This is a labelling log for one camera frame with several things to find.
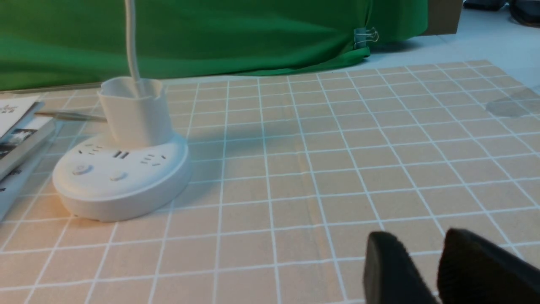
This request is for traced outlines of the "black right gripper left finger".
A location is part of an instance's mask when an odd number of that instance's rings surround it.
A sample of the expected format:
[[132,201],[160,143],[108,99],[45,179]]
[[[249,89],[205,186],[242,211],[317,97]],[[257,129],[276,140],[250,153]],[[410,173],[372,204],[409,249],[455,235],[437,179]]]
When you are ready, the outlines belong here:
[[405,246],[392,233],[368,235],[363,271],[367,304],[436,304]]

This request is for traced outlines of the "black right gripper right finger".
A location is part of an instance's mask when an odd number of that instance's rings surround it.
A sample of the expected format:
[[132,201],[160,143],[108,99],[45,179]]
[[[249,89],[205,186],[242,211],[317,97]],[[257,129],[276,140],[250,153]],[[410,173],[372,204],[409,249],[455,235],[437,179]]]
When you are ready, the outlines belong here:
[[437,289],[444,304],[538,304],[540,271],[472,231],[451,228]]

